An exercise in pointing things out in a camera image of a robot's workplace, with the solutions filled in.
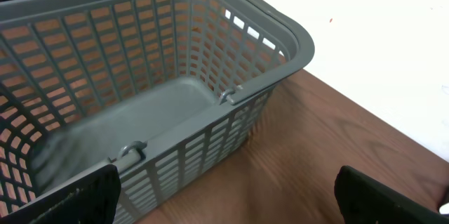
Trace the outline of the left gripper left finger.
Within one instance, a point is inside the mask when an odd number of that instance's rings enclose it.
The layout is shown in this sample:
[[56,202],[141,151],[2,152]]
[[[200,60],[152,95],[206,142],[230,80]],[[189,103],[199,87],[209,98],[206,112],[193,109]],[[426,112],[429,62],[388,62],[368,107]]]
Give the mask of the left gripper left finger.
[[3,224],[114,222],[121,194],[119,172],[105,164],[77,175],[1,219]]

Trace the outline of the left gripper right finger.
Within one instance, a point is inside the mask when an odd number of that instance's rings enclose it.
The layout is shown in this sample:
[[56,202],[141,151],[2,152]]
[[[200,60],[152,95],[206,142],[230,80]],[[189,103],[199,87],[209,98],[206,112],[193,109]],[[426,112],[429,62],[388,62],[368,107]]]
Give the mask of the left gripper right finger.
[[421,206],[351,166],[340,168],[334,195],[345,224],[448,224],[447,216]]

